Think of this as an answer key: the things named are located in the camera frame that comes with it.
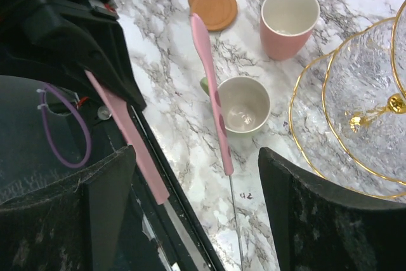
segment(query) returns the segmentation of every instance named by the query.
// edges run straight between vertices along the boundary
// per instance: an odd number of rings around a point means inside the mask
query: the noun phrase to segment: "black machine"
[[[142,114],[147,105],[118,18],[113,0],[0,0],[1,270],[223,270]],[[194,256],[85,71],[127,102],[169,191],[167,205],[185,215]],[[43,84],[89,131],[93,148],[74,170],[46,142],[37,109]],[[87,139],[69,107],[49,95],[46,108],[61,154],[83,158]]]

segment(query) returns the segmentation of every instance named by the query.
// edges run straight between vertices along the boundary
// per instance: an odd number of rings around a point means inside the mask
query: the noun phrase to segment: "gold rim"
[[[405,8],[406,8],[406,0],[401,5],[398,13],[396,14],[395,22],[393,23],[392,36],[391,36],[391,66],[392,66],[392,73],[393,73],[393,77],[395,78],[396,85],[398,86],[400,93],[403,96],[403,99],[406,100],[406,92],[400,82],[400,77],[398,74],[398,70],[396,69],[396,62],[395,62],[395,33],[396,33],[396,28],[398,27],[400,15],[402,15],[403,10]]]
[[[366,166],[363,162],[361,162],[359,159],[357,159],[357,157],[355,157],[355,156],[350,152],[350,150],[349,150],[349,149],[347,148],[347,146],[344,144],[344,142],[342,141],[341,137],[338,135],[338,133],[336,132],[336,130],[334,129],[334,126],[332,125],[332,123],[331,123],[331,121],[330,121],[330,117],[329,117],[329,114],[327,113],[327,106],[326,106],[326,102],[325,102],[325,89],[326,89],[326,87],[327,87],[327,82],[328,82],[328,80],[329,80],[329,78],[330,78],[330,70],[331,70],[331,67],[332,67],[332,63],[333,63],[334,59],[337,57],[337,54],[339,53],[339,51],[343,48],[343,46],[345,46],[345,44],[346,44],[348,41],[350,41],[351,39],[353,39],[353,38],[355,38],[355,37],[357,37],[357,36],[360,36],[360,35],[362,35],[362,34],[368,32],[370,29],[372,29],[372,28],[374,28],[374,27],[376,27],[376,26],[378,26],[378,25],[380,25],[380,24],[382,24],[382,23],[384,23],[384,22],[389,22],[389,21],[392,21],[392,20],[394,20],[394,19],[395,19],[395,17],[391,17],[391,18],[387,18],[387,19],[381,20],[380,22],[374,23],[374,24],[371,25],[370,27],[367,27],[364,31],[359,32],[359,33],[356,33],[356,34],[350,36],[349,38],[347,38],[337,49],[335,49],[335,50],[333,51],[332,57],[331,57],[330,62],[329,62],[329,66],[327,67],[327,72],[326,72],[326,74],[325,74],[325,79],[324,79],[324,83],[323,83],[323,89],[322,89],[322,104],[323,104],[324,116],[325,116],[325,119],[327,120],[327,124],[329,125],[330,130],[332,131],[332,134],[336,137],[336,139],[338,140],[338,142],[340,143],[340,145],[341,145],[341,147],[344,149],[344,151],[345,151],[359,166],[361,166],[364,170],[368,171],[369,173],[371,173],[371,174],[373,174],[373,175],[376,175],[376,176],[378,176],[378,177],[380,177],[380,178],[382,178],[382,179],[385,179],[385,180],[388,180],[388,181],[391,181],[391,182],[396,182],[396,183],[399,183],[399,184],[402,184],[402,185],[406,185],[406,182],[403,181],[403,180],[396,179],[396,178],[392,178],[392,177],[388,177],[388,176],[385,176],[385,175],[383,175],[383,174],[380,174],[380,173],[374,171],[373,169],[370,169],[368,166]]]
[[[312,168],[312,170],[314,170],[314,172],[315,172],[318,176],[320,176],[320,177],[322,177],[323,179],[325,179],[325,180],[327,180],[327,181],[330,181],[330,182],[332,182],[332,183],[334,183],[334,184],[336,184],[336,183],[333,182],[332,180],[328,179],[326,176],[324,176],[324,175],[313,165],[313,163],[312,163],[312,162],[310,161],[310,159],[307,157],[307,155],[306,155],[306,153],[305,153],[305,150],[304,150],[303,147],[301,146],[301,144],[300,144],[300,142],[299,142],[299,140],[298,140],[298,138],[297,138],[297,136],[296,136],[296,134],[295,134],[294,127],[293,127],[292,106],[293,106],[293,102],[294,102],[294,99],[295,99],[295,97],[296,97],[296,94],[297,94],[297,92],[298,92],[298,88],[299,88],[300,81],[301,81],[302,77],[304,76],[304,74],[306,73],[306,71],[307,71],[312,65],[314,65],[315,63],[317,63],[319,60],[322,60],[323,58],[326,58],[326,57],[328,57],[328,56],[331,56],[331,55],[332,55],[334,52],[336,52],[336,51],[337,51],[337,50],[334,50],[334,51],[330,52],[329,54],[323,55],[323,56],[321,56],[321,57],[315,59],[314,61],[312,61],[311,63],[309,63],[309,64],[303,69],[302,73],[300,73],[300,76],[298,77],[298,80],[296,81],[296,84],[295,84],[295,86],[294,86],[293,95],[292,95],[292,98],[291,98],[291,102],[289,103],[289,113],[288,113],[288,114],[289,114],[289,127],[290,127],[290,129],[291,129],[291,133],[292,133],[292,136],[293,136],[293,140],[295,141],[296,146],[297,146],[298,149],[300,150],[301,155],[304,157],[304,159],[306,160],[306,162],[309,164],[309,166]],[[365,192],[361,192],[361,191],[356,190],[356,189],[351,188],[351,187],[345,187],[345,188],[347,188],[347,189],[349,189],[349,190],[352,190],[352,191],[354,191],[354,192],[356,192],[356,193],[359,193],[359,194],[362,194],[362,195],[367,195],[367,196],[374,197],[374,198],[378,198],[378,199],[394,199],[394,198],[399,198],[399,197],[403,197],[403,196],[406,195],[406,192],[401,192],[401,193],[397,193],[397,194],[393,194],[393,195],[371,195],[371,194],[368,194],[368,193],[365,193]]]

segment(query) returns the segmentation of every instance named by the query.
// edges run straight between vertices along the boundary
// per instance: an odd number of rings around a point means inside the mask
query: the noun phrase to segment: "mug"
[[[273,60],[294,57],[305,45],[320,16],[317,0],[264,0],[259,34]]]
[[[207,78],[200,86],[209,95]],[[234,135],[252,135],[265,125],[271,101],[265,87],[248,76],[235,76],[218,86],[221,112],[226,130]]]

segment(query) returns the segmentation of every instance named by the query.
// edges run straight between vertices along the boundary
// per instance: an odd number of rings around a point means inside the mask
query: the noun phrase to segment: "pink handle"
[[[224,172],[227,176],[230,176],[234,173],[234,167],[233,161],[231,160],[230,147],[228,146],[224,118],[221,114],[220,97],[217,90],[216,73],[214,71],[209,31],[207,31],[206,25],[198,14],[192,14],[190,23],[192,25],[193,43],[203,63],[207,82],[209,83],[210,102],[213,109],[214,123],[216,125]]]
[[[129,116],[126,101],[104,88],[91,72],[86,71],[86,75],[90,80],[90,83],[100,95],[101,100],[112,112],[113,119],[119,127],[124,139],[126,139],[126,142],[129,145],[134,147],[136,151],[137,165],[147,181],[157,204],[165,203],[169,197],[169,192],[160,177],[140,133],[135,128],[133,120],[131,120]]]

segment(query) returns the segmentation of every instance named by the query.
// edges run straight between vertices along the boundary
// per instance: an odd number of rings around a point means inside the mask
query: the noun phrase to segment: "glass plate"
[[[406,114],[386,108],[388,98],[400,93],[390,61],[394,20],[373,25],[336,50],[327,69],[323,106],[333,135],[358,165],[406,184]]]
[[[330,56],[304,69],[289,107],[289,124],[304,161],[300,166],[313,170],[331,182],[373,197],[394,199],[406,195],[406,186],[389,182],[360,167],[340,146],[325,120],[322,85]]]

